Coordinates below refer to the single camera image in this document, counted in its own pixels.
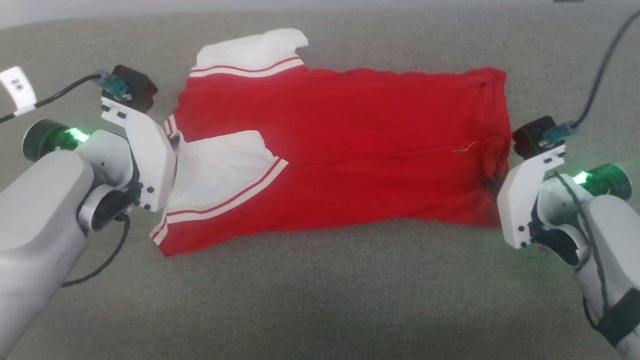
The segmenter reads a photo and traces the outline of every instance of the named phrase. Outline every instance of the green led indicator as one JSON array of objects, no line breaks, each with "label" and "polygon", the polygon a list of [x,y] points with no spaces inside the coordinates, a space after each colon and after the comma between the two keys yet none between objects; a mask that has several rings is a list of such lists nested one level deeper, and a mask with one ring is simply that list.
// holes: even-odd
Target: green led indicator
[{"label": "green led indicator", "polygon": [[78,130],[78,128],[74,127],[73,129],[69,129],[67,130],[67,132],[73,136],[74,139],[76,139],[79,142],[85,142],[87,140],[89,140],[89,135],[83,133],[82,131]]},{"label": "green led indicator", "polygon": [[589,173],[583,171],[577,174],[576,176],[574,176],[572,179],[576,184],[584,184],[587,182],[588,177],[589,177]]}]

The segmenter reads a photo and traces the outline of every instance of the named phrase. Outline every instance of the black velcro strap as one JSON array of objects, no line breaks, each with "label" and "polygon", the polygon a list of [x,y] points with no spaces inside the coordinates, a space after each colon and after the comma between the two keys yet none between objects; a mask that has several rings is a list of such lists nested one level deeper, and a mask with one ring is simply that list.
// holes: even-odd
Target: black velcro strap
[{"label": "black velcro strap", "polygon": [[615,347],[640,325],[640,291],[632,288],[600,320],[595,329]]}]

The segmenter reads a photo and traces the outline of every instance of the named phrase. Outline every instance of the gray fabric surface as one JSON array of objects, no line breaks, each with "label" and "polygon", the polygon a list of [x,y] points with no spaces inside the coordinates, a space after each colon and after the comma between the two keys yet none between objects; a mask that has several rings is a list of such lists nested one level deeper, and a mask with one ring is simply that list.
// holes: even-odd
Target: gray fabric surface
[{"label": "gray fabric surface", "polygon": [[[0,69],[21,65],[44,98],[123,63],[157,83],[151,115],[160,121],[203,45],[290,26],[309,38],[300,54],[310,67],[504,69],[516,128],[547,114],[577,116],[630,11],[564,4],[70,20],[0,32]],[[563,170],[613,162],[640,183],[639,47],[636,26],[569,141]],[[49,117],[113,129],[99,106],[98,89],[85,85],[1,125],[0,185],[29,166],[20,140],[31,123]],[[6,94],[0,109],[13,111]],[[632,205],[638,209],[637,197]],[[513,250],[498,229],[397,219],[236,238],[165,259],[147,236],[157,219],[135,211],[114,263],[60,291],[10,359],[617,358],[585,321],[572,270],[536,248]],[[113,224],[94,236],[75,275],[99,266],[120,231]]]}]

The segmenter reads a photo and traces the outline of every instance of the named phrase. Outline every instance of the white cable label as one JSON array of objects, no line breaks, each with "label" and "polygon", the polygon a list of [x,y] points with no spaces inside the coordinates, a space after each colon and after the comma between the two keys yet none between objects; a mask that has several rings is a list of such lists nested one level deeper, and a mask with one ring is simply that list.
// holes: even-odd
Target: white cable label
[{"label": "white cable label", "polygon": [[15,103],[15,116],[35,109],[38,101],[33,87],[19,66],[0,72],[0,81]]}]

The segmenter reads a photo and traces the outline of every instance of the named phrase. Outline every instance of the white wall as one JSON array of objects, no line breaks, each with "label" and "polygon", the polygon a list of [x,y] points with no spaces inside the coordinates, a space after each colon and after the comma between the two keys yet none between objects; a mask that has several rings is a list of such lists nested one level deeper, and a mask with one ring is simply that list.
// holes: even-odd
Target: white wall
[{"label": "white wall", "polygon": [[[587,3],[628,0],[584,0]],[[304,10],[470,4],[550,4],[553,0],[0,0],[0,29],[52,19],[149,13]]]}]

